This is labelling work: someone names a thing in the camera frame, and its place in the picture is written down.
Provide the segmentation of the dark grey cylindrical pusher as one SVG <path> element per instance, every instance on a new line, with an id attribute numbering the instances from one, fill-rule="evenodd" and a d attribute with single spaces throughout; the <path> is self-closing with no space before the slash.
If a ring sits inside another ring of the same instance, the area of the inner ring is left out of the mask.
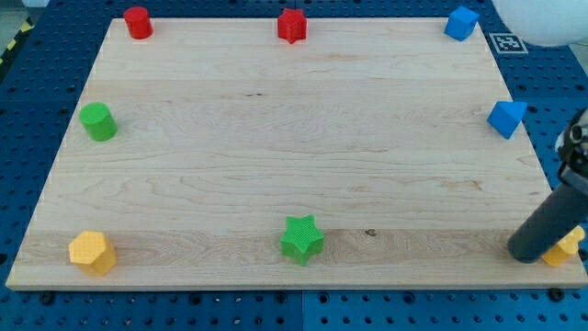
<path id="1" fill-rule="evenodd" d="M 534 263 L 586 218 L 587 191 L 561 183 L 508 239 L 508 253 Z"/>

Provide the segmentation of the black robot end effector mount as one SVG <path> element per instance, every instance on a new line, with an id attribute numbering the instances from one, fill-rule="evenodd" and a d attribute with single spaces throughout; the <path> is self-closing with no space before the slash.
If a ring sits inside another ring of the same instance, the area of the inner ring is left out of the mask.
<path id="1" fill-rule="evenodd" d="M 587 109 L 578 112 L 557 138 L 556 152 L 562 184 L 587 194 Z"/>

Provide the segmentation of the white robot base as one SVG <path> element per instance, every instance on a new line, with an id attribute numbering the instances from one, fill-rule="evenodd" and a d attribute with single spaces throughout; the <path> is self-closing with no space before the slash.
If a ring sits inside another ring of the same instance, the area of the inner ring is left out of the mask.
<path id="1" fill-rule="evenodd" d="M 532 45 L 556 47 L 587 40 L 587 0 L 492 0 L 504 25 Z"/>

